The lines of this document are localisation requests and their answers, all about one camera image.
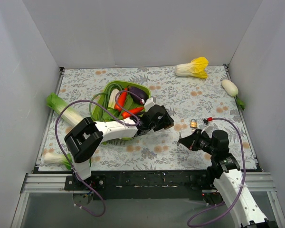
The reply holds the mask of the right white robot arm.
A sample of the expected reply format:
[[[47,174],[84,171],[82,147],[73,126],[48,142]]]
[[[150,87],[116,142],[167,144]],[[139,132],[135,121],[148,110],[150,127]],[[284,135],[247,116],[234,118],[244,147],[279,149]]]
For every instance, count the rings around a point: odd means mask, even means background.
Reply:
[[[236,228],[276,228],[255,202],[245,185],[246,175],[235,157],[229,152],[228,134],[214,130],[212,136],[196,129],[191,135],[179,138],[178,143],[191,151],[202,150],[211,155],[211,166],[207,168],[206,185],[217,189],[228,207]]]

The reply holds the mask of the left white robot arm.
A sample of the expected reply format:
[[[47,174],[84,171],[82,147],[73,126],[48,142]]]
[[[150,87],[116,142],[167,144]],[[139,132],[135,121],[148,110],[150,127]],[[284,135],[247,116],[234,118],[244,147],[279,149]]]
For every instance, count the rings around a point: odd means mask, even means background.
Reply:
[[[147,108],[141,116],[130,114],[130,117],[118,121],[96,122],[90,117],[84,118],[64,138],[72,157],[71,170],[76,186],[81,190],[91,186],[90,158],[101,143],[134,138],[173,125],[174,120],[166,108],[157,104]]]

